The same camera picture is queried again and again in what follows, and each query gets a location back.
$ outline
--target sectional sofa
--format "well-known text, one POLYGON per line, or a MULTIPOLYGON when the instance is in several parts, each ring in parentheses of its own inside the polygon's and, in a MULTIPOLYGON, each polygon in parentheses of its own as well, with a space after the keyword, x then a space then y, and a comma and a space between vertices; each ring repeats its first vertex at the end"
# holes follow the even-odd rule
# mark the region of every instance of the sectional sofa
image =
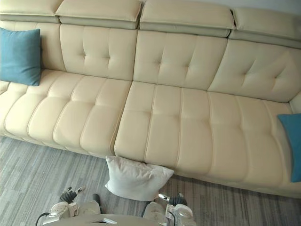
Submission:
POLYGON ((0 136, 301 198, 277 118, 301 113, 298 17, 178 0, 141 9, 1 0, 0 27, 40 29, 43 70, 36 87, 0 81, 0 136))

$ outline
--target cream leather sofa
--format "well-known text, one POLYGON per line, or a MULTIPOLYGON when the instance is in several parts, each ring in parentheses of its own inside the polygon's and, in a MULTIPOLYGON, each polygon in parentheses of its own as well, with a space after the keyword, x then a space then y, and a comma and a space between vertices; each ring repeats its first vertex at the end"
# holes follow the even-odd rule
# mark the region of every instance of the cream leather sofa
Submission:
POLYGON ((296 16, 177 0, 140 9, 1 0, 0 27, 40 28, 44 69, 38 87, 0 81, 0 135, 301 198, 277 119, 301 113, 296 16))

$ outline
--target black wire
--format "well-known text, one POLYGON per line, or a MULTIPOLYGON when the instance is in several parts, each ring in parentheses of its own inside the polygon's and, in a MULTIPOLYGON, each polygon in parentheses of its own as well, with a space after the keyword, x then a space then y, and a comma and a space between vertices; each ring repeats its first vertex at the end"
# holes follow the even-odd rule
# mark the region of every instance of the black wire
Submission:
POLYGON ((37 226, 38 225, 38 221, 39 221, 39 219, 42 217, 42 216, 48 216, 50 213, 42 213, 39 217, 38 217, 38 219, 37 219, 37 221, 36 221, 36 225, 35 226, 37 226))
POLYGON ((146 207, 147 207, 147 205, 148 204, 150 204, 152 201, 147 201, 146 202, 146 204, 145 204, 145 206, 144 206, 144 209, 143 209, 143 211, 142 211, 142 214, 141 214, 141 217, 143 218, 143 215, 144 215, 144 213, 145 213, 145 210, 146 210, 146 207))
POLYGON ((170 211, 168 211, 171 215, 173 215, 173 217, 174 217, 174 226, 175 226, 175 216, 174 216, 174 214, 172 213, 172 212, 170 212, 170 211))

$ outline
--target blue throw pillow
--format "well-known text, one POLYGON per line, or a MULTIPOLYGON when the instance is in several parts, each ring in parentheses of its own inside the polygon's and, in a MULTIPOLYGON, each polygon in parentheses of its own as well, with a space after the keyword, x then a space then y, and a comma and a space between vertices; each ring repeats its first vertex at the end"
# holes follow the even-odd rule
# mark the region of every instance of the blue throw pillow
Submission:
POLYGON ((301 181, 301 114, 280 114, 278 118, 285 128, 293 151, 293 172, 291 181, 301 181))
POLYGON ((38 86, 40 74, 40 30, 0 28, 0 80, 38 86))

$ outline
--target gray carpet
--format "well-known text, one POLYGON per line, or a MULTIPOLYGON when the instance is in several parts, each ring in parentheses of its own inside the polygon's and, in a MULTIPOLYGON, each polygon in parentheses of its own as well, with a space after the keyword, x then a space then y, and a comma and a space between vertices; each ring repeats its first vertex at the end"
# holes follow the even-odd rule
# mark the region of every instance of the gray carpet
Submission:
MULTIPOLYGON (((145 202, 112 195, 104 159, 0 137, 0 225, 33 226, 69 186, 86 185, 80 204, 98 193, 104 213, 140 216, 145 202)), ((199 226, 301 226, 301 200, 173 176, 161 189, 182 192, 199 226)))

